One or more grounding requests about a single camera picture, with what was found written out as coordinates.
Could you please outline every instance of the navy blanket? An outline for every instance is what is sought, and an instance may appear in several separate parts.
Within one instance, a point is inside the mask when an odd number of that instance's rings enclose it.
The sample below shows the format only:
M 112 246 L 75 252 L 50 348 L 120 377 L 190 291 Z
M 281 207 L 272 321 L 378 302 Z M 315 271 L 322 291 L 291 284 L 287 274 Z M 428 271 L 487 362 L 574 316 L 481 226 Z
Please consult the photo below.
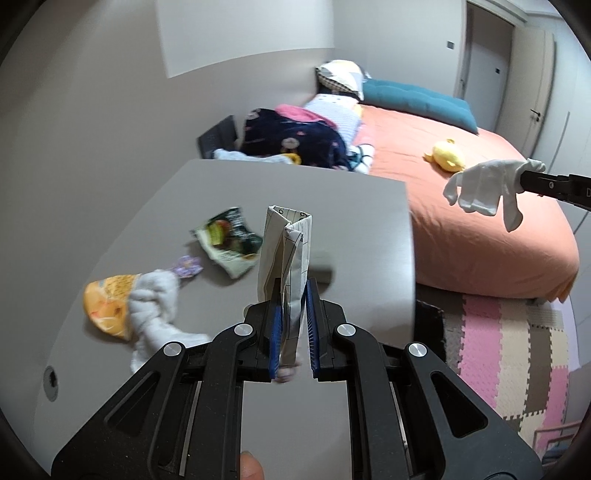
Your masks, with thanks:
M 351 169 L 345 142 L 325 122 L 297 122 L 265 108 L 246 117 L 241 151 L 253 157 L 296 153 L 302 165 Z

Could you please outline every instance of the orange bedspread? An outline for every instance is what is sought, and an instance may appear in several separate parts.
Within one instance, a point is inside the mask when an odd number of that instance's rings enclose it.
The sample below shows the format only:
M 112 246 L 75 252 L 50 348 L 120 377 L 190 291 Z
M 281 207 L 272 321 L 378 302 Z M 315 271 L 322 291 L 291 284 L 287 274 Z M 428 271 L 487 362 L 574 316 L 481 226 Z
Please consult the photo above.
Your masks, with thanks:
M 579 269 L 579 251 L 556 200 L 518 195 L 524 220 L 508 233 L 502 207 L 497 216 L 486 217 L 449 206 L 442 192 L 451 174 L 423 160 L 435 142 L 446 138 L 463 150 L 467 167 L 523 158 L 508 141 L 486 130 L 477 136 L 372 106 L 363 107 L 363 121 L 375 128 L 370 174 L 407 184 L 418 283 L 476 295 L 565 301 Z

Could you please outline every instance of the door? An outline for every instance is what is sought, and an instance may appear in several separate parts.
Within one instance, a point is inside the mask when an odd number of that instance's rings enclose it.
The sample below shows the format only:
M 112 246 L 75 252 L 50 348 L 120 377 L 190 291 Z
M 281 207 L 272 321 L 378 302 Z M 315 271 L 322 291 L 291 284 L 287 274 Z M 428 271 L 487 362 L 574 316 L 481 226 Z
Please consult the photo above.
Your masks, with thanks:
M 462 59 L 462 70 L 460 71 L 460 85 L 458 85 L 457 96 L 463 99 L 466 95 L 468 84 L 468 73 L 470 71 L 470 57 L 472 56 L 472 38 L 474 33 L 474 12 L 472 5 L 466 5 L 466 41 L 464 44 L 464 55 Z
M 554 36 L 540 28 L 515 27 L 505 99 L 496 133 L 525 158 L 534 151 L 554 77 Z
M 464 100 L 478 127 L 494 131 L 505 93 L 514 27 L 501 17 L 469 5 L 472 12 L 472 54 Z

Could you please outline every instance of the stuffed duck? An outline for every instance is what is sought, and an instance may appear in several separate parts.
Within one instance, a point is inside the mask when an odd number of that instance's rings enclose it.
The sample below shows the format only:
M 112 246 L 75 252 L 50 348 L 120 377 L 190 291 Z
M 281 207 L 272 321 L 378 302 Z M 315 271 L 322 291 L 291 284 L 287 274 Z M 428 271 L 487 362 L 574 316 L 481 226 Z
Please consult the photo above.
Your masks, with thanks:
M 443 170 L 450 172 L 463 171 L 466 168 L 464 154 L 451 138 L 437 142 L 431 154 L 423 157 L 429 163 L 437 163 Z

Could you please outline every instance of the white glove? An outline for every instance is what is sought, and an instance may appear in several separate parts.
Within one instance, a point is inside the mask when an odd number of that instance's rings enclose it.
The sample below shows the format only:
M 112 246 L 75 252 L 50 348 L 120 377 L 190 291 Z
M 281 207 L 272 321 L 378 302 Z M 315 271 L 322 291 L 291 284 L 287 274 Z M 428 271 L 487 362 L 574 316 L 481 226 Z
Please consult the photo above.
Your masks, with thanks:
M 443 189 L 449 205 L 458 202 L 466 213 L 495 216 L 503 197 L 505 229 L 512 232 L 521 225 L 523 215 L 517 208 L 517 193 L 523 193 L 521 174 L 526 170 L 543 172 L 546 166 L 537 160 L 489 160 L 454 174 Z M 462 192 L 457 195 L 457 188 Z

